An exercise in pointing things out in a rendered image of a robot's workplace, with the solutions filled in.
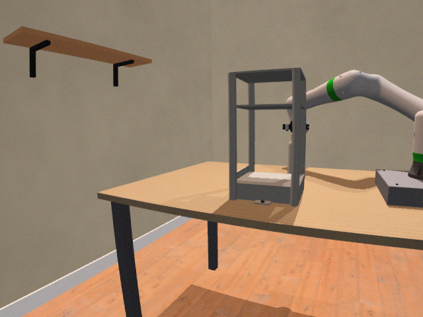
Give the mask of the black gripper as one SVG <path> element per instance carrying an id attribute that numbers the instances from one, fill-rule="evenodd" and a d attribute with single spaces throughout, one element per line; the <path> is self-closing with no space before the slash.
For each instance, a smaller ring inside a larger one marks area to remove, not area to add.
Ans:
<path id="1" fill-rule="evenodd" d="M 306 128 L 309 129 L 309 124 L 306 125 Z M 291 122 L 291 124 L 283 124 L 283 129 L 286 130 L 286 131 L 291 129 L 291 131 L 292 131 L 292 122 Z"/>

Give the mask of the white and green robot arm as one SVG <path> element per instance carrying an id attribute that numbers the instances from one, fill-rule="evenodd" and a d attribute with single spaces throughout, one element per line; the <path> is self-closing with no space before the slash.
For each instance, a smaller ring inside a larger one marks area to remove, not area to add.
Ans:
<path id="1" fill-rule="evenodd" d="M 413 163 L 408 176 L 423 180 L 423 99 L 399 88 L 381 75 L 351 70 L 307 92 L 306 106 L 309 109 L 355 96 L 384 104 L 414 121 Z"/>

